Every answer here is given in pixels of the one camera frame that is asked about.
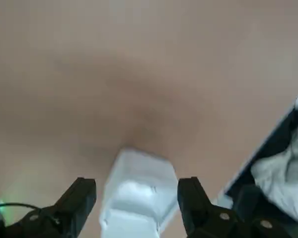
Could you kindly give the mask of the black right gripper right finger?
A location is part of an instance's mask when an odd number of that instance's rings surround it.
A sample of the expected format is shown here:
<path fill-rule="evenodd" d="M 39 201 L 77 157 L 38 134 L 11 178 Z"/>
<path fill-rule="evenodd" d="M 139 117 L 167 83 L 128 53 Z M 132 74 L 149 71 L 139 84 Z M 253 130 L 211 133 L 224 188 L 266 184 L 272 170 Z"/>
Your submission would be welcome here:
<path fill-rule="evenodd" d="M 197 177 L 181 178 L 177 199 L 189 238 L 298 237 L 298 224 L 254 185 L 244 186 L 232 207 L 224 208 L 211 203 Z"/>

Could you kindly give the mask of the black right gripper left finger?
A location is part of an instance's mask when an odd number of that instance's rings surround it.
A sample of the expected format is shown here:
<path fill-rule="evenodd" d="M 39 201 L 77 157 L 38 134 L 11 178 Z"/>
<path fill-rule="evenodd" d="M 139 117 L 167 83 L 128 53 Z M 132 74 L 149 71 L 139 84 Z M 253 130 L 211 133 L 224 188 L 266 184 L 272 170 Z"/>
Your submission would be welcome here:
<path fill-rule="evenodd" d="M 9 226 L 0 219 L 0 238 L 76 238 L 96 199 L 96 181 L 78 177 L 52 206 L 39 208 L 25 203 L 0 203 L 0 208 L 31 209 L 23 218 Z"/>

